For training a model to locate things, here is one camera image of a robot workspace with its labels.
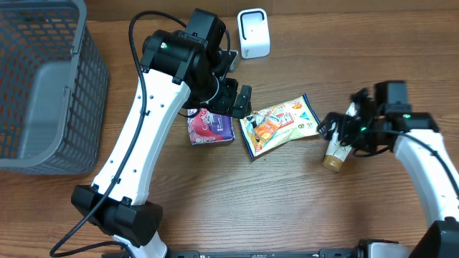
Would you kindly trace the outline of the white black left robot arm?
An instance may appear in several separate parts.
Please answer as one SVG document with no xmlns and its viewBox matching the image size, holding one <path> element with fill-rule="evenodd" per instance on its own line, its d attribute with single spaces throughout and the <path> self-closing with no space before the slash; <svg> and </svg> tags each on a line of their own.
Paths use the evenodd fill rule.
<svg viewBox="0 0 459 258">
<path fill-rule="evenodd" d="M 153 168 L 181 109 L 243 118 L 251 112 L 251 88 L 227 73 L 229 36 L 216 14 L 196 9 L 180 30 L 158 30 L 133 51 L 136 98 L 110 157 L 89 185 L 76 186 L 73 206 L 120 247 L 122 257 L 165 257 L 158 235 L 163 210 L 148 200 Z"/>
</svg>

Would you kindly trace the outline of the grey plastic mesh basket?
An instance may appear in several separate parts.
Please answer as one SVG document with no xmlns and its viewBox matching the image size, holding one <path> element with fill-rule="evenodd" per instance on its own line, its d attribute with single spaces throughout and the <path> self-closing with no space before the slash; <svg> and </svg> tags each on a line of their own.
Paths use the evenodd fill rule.
<svg viewBox="0 0 459 258">
<path fill-rule="evenodd" d="M 83 1 L 1 3 L 1 169 L 80 175 L 95 167 L 108 67 Z"/>
</svg>

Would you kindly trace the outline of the yellow orange snack bag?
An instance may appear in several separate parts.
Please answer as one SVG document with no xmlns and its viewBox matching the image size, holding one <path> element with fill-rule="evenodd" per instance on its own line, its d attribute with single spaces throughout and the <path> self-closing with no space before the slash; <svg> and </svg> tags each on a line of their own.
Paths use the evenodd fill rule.
<svg viewBox="0 0 459 258">
<path fill-rule="evenodd" d="M 264 143 L 254 134 L 253 129 L 267 113 L 275 114 L 283 124 L 277 133 Z M 303 94 L 294 100 L 253 111 L 240 120 L 240 128 L 250 157 L 256 158 L 288 141 L 317 135 L 319 123 L 320 120 L 311 107 L 308 96 Z"/>
</svg>

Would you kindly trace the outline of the white barcode scanner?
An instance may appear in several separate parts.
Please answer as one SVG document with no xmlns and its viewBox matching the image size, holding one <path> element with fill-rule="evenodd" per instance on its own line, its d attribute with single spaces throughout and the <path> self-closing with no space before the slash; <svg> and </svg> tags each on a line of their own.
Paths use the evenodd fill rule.
<svg viewBox="0 0 459 258">
<path fill-rule="evenodd" d="M 270 53 L 268 16 L 264 9 L 242 10 L 237 15 L 240 49 L 243 59 L 266 57 Z"/>
</svg>

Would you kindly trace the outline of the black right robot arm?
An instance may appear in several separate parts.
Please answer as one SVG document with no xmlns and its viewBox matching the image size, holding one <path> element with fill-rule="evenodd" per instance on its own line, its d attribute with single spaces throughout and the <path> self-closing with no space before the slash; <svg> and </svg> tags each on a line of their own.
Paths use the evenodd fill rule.
<svg viewBox="0 0 459 258">
<path fill-rule="evenodd" d="M 394 154 L 412 180 L 427 221 L 414 248 L 383 239 L 362 239 L 353 248 L 321 249 L 315 257 L 457 257 L 458 172 L 440 128 L 429 113 L 416 113 L 404 81 L 383 81 L 350 97 L 345 113 L 319 120 L 306 95 L 240 119 L 250 157 L 311 135 L 329 142 L 323 165 L 338 171 L 348 155 L 369 158 Z"/>
</svg>

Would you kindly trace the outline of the white cosmetic tube gold cap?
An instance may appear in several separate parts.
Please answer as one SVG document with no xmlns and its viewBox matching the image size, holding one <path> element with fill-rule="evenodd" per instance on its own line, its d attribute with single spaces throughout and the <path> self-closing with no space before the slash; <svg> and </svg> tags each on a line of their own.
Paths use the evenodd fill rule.
<svg viewBox="0 0 459 258">
<path fill-rule="evenodd" d="M 352 147 L 344 145 L 339 140 L 339 122 L 335 115 L 327 115 L 320 126 L 319 131 L 323 138 L 328 141 L 322 166 L 328 170 L 339 172 Z"/>
</svg>

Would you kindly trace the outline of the orange Kleenex tissue pack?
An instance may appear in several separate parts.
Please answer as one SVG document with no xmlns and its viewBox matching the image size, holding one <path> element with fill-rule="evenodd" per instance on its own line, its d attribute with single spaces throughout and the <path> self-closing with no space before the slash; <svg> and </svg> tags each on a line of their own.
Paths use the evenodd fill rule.
<svg viewBox="0 0 459 258">
<path fill-rule="evenodd" d="M 277 133 L 282 124 L 283 121 L 275 114 L 267 113 L 253 131 L 260 140 L 267 143 Z"/>
</svg>

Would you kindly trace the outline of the red purple snack packet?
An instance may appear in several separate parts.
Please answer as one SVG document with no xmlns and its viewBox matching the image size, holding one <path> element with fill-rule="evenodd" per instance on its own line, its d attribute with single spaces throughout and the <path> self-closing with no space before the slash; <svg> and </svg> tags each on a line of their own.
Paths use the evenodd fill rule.
<svg viewBox="0 0 459 258">
<path fill-rule="evenodd" d="M 235 139 L 232 118 L 202 108 L 187 110 L 187 129 L 192 145 L 228 143 Z"/>
</svg>

